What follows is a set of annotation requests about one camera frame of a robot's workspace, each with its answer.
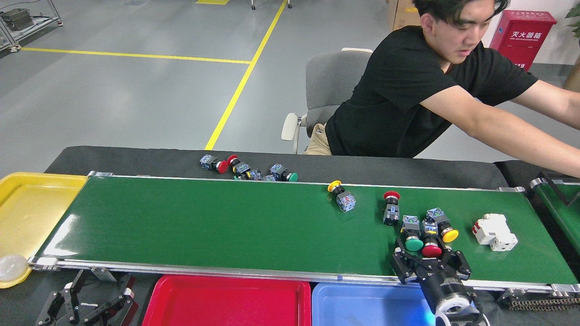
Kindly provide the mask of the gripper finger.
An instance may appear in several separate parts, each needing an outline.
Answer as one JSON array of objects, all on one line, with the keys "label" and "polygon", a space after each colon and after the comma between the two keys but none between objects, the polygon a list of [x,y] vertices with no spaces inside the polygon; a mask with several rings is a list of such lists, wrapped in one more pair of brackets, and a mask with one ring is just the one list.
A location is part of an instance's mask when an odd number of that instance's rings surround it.
[{"label": "gripper finger", "polygon": [[91,305],[78,299],[88,276],[87,271],[80,270],[74,281],[67,283],[62,291],[49,294],[35,322],[36,326],[90,326],[87,315],[91,313]]},{"label": "gripper finger", "polygon": [[138,309],[132,290],[135,277],[127,274],[121,281],[121,293],[84,316],[84,326],[128,326],[132,322]]}]

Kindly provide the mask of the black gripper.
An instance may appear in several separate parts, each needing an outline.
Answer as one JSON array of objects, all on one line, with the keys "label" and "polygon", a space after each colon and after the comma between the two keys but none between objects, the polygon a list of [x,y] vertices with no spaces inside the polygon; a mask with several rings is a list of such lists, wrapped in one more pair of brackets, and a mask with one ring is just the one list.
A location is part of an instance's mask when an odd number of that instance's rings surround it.
[{"label": "black gripper", "polygon": [[444,264],[439,259],[422,259],[411,254],[402,240],[396,238],[390,264],[400,283],[419,283],[431,310],[441,306],[443,310],[463,310],[472,303],[461,281],[472,274],[462,250],[447,248]]}]

